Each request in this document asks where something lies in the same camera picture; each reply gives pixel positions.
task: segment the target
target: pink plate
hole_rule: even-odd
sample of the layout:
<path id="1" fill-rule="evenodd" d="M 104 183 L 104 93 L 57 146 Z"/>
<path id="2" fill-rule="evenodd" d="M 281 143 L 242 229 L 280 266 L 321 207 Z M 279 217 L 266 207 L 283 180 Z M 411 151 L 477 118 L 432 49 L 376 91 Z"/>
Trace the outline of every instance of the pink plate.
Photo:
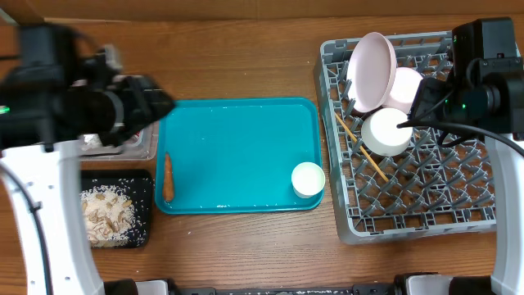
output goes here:
<path id="1" fill-rule="evenodd" d="M 354 109 L 364 113 L 381 106 L 393 87 L 395 70 L 395 49 L 388 39 L 379 33 L 361 38 L 347 72 L 352 81 L 349 96 L 356 100 Z"/>

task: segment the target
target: black tray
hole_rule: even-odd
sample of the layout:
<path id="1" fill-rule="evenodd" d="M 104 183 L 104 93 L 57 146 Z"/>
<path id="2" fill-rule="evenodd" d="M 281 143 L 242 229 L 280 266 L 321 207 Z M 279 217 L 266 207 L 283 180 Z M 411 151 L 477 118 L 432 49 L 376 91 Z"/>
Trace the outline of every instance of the black tray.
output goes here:
<path id="1" fill-rule="evenodd" d="M 115 185 L 119 187 L 133 201 L 136 220 L 126 235 L 129 237 L 125 245 L 104 248 L 135 248 L 143 247 L 149 241 L 151 228 L 151 208 L 153 202 L 153 179 L 147 170 L 83 170 L 81 171 L 82 191 L 101 185 Z"/>

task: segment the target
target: tray rim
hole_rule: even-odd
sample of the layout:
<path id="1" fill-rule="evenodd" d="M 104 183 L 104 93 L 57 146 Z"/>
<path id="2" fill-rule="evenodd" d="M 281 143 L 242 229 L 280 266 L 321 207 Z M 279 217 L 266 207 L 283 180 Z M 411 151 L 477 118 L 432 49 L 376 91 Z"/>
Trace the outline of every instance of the tray rim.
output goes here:
<path id="1" fill-rule="evenodd" d="M 209 104 L 216 104 L 216 106 L 223 105 L 223 104 L 229 104 L 229 103 L 240 103 L 242 106 L 249 106 L 251 103 L 254 106 L 259 106 L 260 102 L 263 102 L 263 105 L 303 105 L 305 106 L 309 112 L 311 113 L 311 120 L 314 125 L 313 130 L 313 136 L 315 139 L 315 151 L 314 156 L 315 160 L 317 161 L 316 164 L 319 165 L 321 168 L 323 167 L 323 160 L 322 160 L 322 147 L 320 145 L 320 125 L 319 125 L 319 119 L 318 119 L 318 108 L 315 106 L 313 102 L 311 102 L 309 99 L 304 97 L 275 97 L 275 98 L 213 98 L 213 99 L 188 99 L 188 100 L 177 100 L 177 108 L 180 107 L 208 107 Z M 155 176 L 155 192 L 154 192 L 154 198 L 155 198 L 155 204 L 156 207 L 162 211 L 163 213 L 167 215 L 222 215 L 222 214 L 244 214 L 244 213 L 273 213 L 273 212 L 286 212 L 286 211 L 308 211 L 313 210 L 316 208 L 320 202 L 323 200 L 324 196 L 324 190 L 325 188 L 318 193 L 315 198 L 318 200 L 309 206 L 298 206 L 296 207 L 288 207 L 288 208 L 274 208 L 274 207 L 257 207 L 250 209 L 249 211 L 237 209 L 237 207 L 230 207 L 228 209 L 221 208 L 219 211 L 214 210 L 213 208 L 202 208 L 202 210 L 192 210 L 192 211 L 176 211 L 174 209 L 167 209 L 165 208 L 165 201 L 162 197 L 162 189 L 164 187 L 164 143 L 165 143 L 165 136 L 161 136 L 165 132 L 165 118 L 160 120 L 160 127 L 159 127 L 159 137 L 158 137 L 158 144 L 157 144 L 157 154 L 156 154 L 156 176 Z"/>

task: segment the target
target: wooden stick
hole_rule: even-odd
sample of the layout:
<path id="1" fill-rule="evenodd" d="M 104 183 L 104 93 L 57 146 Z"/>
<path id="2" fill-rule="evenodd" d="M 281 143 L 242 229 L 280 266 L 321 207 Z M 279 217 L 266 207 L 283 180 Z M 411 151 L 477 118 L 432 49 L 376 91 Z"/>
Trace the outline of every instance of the wooden stick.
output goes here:
<path id="1" fill-rule="evenodd" d="M 353 133 L 351 132 L 351 130 L 349 128 L 347 128 L 346 124 L 344 123 L 344 121 L 335 113 L 335 117 L 337 118 L 337 120 L 339 121 L 340 124 L 342 124 L 342 127 L 344 127 L 344 130 L 350 135 L 351 137 L 351 140 L 353 140 L 354 143 L 357 143 L 357 138 L 353 135 Z M 378 174 L 386 181 L 390 181 L 386 175 L 384 174 L 384 172 L 382 172 L 382 170 L 380 169 L 380 167 L 377 165 L 377 163 L 375 163 L 375 161 L 371 158 L 371 156 L 369 156 L 368 152 L 366 152 L 366 150 L 364 149 L 364 147 L 362 145 L 360 145 L 360 151 L 366 156 L 366 158 L 368 159 L 368 161 L 371 163 L 371 165 L 373 166 L 373 168 L 375 168 L 375 170 L 378 172 Z"/>

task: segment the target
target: wood grain surface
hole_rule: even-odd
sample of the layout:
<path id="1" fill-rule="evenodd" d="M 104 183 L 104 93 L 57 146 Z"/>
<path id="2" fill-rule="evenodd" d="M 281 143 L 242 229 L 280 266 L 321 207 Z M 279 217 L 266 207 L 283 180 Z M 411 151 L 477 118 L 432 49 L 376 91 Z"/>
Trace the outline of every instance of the wood grain surface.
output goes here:
<path id="1" fill-rule="evenodd" d="M 322 42 L 368 32 L 450 30 L 481 16 L 354 17 L 78 25 L 113 43 L 128 74 L 150 74 L 177 99 L 303 96 L 317 103 L 313 67 Z M 524 16 L 513 16 L 524 46 Z M 16 51 L 12 29 L 0 28 L 0 55 Z M 5 75 L 12 63 L 0 65 Z M 324 171 L 328 154 L 322 133 Z M 146 168 L 156 163 L 84 163 L 84 169 Z M 398 243 L 348 246 L 337 237 L 332 195 L 312 211 L 226 216 L 153 212 L 141 249 L 93 251 L 104 280 L 173 277 L 182 287 L 270 288 L 391 282 L 412 271 L 489 275 L 495 234 L 453 234 Z M 16 225 L 0 197 L 0 293 L 25 293 Z"/>

